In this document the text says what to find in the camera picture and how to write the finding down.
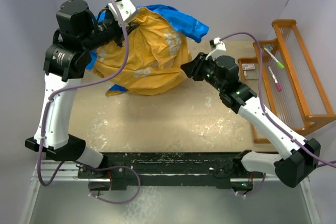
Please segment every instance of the blue cloth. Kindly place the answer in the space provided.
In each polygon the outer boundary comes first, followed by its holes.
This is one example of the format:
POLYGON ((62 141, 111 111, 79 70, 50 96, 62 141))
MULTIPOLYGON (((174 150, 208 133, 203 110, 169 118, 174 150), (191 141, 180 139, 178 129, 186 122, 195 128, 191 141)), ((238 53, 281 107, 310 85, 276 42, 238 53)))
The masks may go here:
MULTIPOLYGON (((206 35, 209 31, 209 27, 199 22, 194 17, 181 13, 179 10, 172 6, 168 5, 146 5, 148 10, 160 14, 165 20, 167 20, 172 27, 179 31, 184 36, 193 39, 195 42, 200 43, 202 41, 202 37, 206 35)), ((102 13, 99 17, 98 21, 102 21, 105 18, 105 13, 102 13)), ((96 51, 90 52, 91 62, 87 65, 87 69, 92 69, 97 60, 96 51)), ((115 84, 112 86, 110 91, 122 91, 125 92, 125 89, 122 86, 115 84)))
POLYGON ((115 84, 115 85, 113 85, 113 86, 109 89, 109 91, 121 91, 121 92, 126 92, 127 89, 124 88, 124 87, 122 87, 122 86, 120 86, 120 85, 118 85, 118 84, 115 84))

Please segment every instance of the pen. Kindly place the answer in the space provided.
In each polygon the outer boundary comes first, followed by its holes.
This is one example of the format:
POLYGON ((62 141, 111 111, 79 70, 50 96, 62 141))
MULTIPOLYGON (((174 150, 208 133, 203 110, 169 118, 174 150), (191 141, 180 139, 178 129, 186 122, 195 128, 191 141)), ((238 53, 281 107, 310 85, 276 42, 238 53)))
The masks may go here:
POLYGON ((272 57, 272 59, 278 64, 280 68, 285 68, 284 65, 275 58, 275 56, 266 48, 264 47, 264 50, 272 57))
POLYGON ((268 67, 268 70, 269 70, 269 72, 271 73, 271 75, 272 75, 272 77, 273 77, 273 79, 274 79, 275 85, 277 86, 278 90, 281 91, 281 90, 282 90, 281 85, 280 85, 280 83, 278 82, 277 78, 275 77, 275 75, 274 75, 274 73, 273 73, 271 67, 268 67))

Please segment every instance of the orange wooden rack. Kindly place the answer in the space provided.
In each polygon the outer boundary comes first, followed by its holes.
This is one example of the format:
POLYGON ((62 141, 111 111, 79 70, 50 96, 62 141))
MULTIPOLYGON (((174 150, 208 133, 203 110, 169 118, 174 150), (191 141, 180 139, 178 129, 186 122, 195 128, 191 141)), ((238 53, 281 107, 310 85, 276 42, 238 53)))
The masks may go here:
MULTIPOLYGON (((285 68, 281 69, 263 50, 262 75, 269 109, 297 133, 306 136, 336 120, 336 115, 304 45, 296 21, 279 19, 272 23, 272 27, 276 39, 259 43, 262 48, 264 46, 271 48, 271 53, 285 68), (277 89, 268 71, 269 66, 282 86, 281 91, 277 89)), ((243 82, 246 82, 246 79, 242 64, 260 62, 256 43, 254 49, 257 57, 238 59, 240 78, 243 82)), ((253 125, 252 127, 255 143, 269 143, 253 125)))

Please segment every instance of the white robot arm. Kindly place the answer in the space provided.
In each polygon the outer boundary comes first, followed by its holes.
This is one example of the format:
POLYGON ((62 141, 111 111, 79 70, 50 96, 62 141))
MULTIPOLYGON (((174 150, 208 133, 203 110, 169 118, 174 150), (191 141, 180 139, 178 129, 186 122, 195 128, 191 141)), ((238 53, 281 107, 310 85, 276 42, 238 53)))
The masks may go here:
POLYGON ((210 83, 219 91, 222 102, 252 123, 278 151, 278 154, 244 151, 236 158, 238 166, 248 172, 276 175, 287 186, 295 187, 316 168, 318 161, 304 152, 293 138, 318 156, 320 144, 314 138, 307 141, 266 107, 264 112, 257 94, 239 81, 239 66, 235 64, 234 58, 225 55, 225 46, 220 38, 211 40, 210 46, 212 51, 209 54, 200 52, 193 61, 181 68, 189 78, 210 83), (266 114, 293 138, 276 127, 266 114))
MULTIPOLYGON (((115 2, 125 23, 131 22, 138 9, 130 0, 115 2)), ((57 90, 81 84, 85 68, 91 61, 89 52, 115 41, 122 46, 122 31, 118 15, 112 4, 108 4, 105 19, 97 22, 83 0, 71 0, 62 4, 57 12, 59 29, 54 34, 53 44, 46 51, 44 63, 45 96, 38 129, 26 140, 25 146, 37 151, 44 139, 44 151, 56 161, 74 161, 97 168, 103 155, 88 147, 84 140, 68 134, 72 104, 76 89, 57 94, 50 102, 50 95, 57 90), (47 118, 44 110, 49 104, 47 118), (41 136, 42 122, 45 120, 45 134, 41 136)))

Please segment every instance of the yellow cloth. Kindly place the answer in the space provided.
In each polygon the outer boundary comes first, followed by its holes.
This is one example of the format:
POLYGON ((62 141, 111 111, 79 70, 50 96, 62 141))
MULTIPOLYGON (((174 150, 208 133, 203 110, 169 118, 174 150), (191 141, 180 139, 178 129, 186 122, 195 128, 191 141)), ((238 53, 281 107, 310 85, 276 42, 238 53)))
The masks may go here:
MULTIPOLYGON (((180 84, 185 79, 180 65, 191 60, 186 37, 146 7, 139 9, 134 22, 139 27, 129 35, 128 62, 111 81, 142 95, 160 94, 180 84)), ((101 77, 110 76, 121 66, 124 52, 125 48, 114 41, 98 48, 93 72, 101 77)), ((107 91, 106 95, 119 92, 107 91)))

